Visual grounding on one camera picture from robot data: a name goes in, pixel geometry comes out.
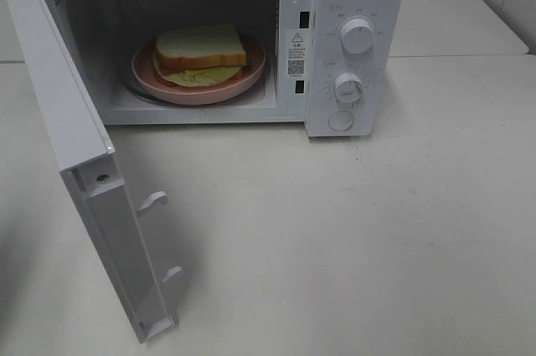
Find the pink plate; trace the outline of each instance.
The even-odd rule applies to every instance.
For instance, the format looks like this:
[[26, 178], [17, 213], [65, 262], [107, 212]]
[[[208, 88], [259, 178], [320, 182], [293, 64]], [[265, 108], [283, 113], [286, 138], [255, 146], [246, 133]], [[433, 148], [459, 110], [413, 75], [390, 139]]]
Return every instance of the pink plate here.
[[241, 34], [240, 38], [248, 54], [250, 65], [245, 67], [244, 75], [236, 80], [226, 80], [219, 84], [189, 88], [175, 85], [155, 76], [152, 67], [154, 41], [140, 48], [132, 59], [132, 71], [138, 82], [151, 95], [163, 101], [178, 105], [208, 105], [225, 101], [246, 92], [262, 75], [265, 68], [266, 52], [252, 36]]

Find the sandwich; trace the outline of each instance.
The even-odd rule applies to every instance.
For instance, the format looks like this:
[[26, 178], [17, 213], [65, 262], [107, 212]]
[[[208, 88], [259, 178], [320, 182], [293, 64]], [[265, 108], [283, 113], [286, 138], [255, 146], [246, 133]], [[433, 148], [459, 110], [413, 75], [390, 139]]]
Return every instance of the sandwich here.
[[233, 24], [182, 28], [158, 35], [152, 65], [159, 80], [208, 86], [242, 77], [247, 53]]

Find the microwave door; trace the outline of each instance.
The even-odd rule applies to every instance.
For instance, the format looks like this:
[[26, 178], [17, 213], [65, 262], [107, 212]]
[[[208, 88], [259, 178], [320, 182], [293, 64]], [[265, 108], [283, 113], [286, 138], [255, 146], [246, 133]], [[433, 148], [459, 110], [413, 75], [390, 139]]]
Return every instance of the microwave door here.
[[8, 0], [59, 174], [140, 342], [174, 324], [165, 297], [173, 267], [156, 276], [140, 223], [165, 203], [153, 193], [133, 207], [115, 149], [88, 95], [47, 0]]

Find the power knob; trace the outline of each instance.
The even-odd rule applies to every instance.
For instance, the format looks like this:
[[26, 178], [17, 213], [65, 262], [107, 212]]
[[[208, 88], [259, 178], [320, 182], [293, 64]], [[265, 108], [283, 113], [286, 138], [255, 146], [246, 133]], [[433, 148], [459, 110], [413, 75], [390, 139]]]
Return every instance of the power knob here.
[[347, 52], [360, 54], [373, 45], [375, 32], [374, 25], [368, 18], [352, 18], [341, 27], [341, 42]]
[[354, 73], [340, 74], [333, 81], [335, 97], [342, 103], [354, 103], [363, 97], [363, 81]]

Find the sticker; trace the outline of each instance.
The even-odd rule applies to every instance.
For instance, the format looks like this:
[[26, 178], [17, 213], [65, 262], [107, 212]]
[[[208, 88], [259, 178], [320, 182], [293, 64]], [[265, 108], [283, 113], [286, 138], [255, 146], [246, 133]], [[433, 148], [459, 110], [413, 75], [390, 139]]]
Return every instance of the sticker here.
[[310, 36], [308, 29], [286, 31], [286, 75], [291, 78], [303, 79], [306, 75]]

